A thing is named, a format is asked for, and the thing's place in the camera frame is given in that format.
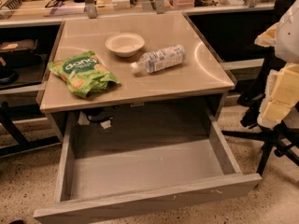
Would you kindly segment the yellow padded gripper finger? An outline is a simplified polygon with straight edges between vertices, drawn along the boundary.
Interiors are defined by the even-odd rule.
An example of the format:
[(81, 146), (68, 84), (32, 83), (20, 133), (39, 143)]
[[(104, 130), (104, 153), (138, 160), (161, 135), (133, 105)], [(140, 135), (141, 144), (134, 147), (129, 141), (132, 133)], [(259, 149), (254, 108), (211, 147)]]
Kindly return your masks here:
[(273, 47), (275, 55), (286, 64), (279, 70), (271, 70), (266, 81), (265, 97), (259, 109), (259, 122), (281, 122), (299, 101), (299, 53), (298, 34), (289, 25), (277, 22), (270, 26), (254, 43), (261, 47)]

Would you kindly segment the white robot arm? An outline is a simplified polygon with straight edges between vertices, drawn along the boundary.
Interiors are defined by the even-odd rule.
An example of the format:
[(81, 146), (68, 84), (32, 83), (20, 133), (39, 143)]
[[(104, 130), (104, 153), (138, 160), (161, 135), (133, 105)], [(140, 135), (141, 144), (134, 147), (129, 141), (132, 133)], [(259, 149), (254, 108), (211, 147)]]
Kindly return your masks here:
[(299, 0), (254, 43), (273, 47), (276, 57), (286, 63), (278, 72), (270, 72), (258, 116), (260, 125), (273, 128), (299, 101)]

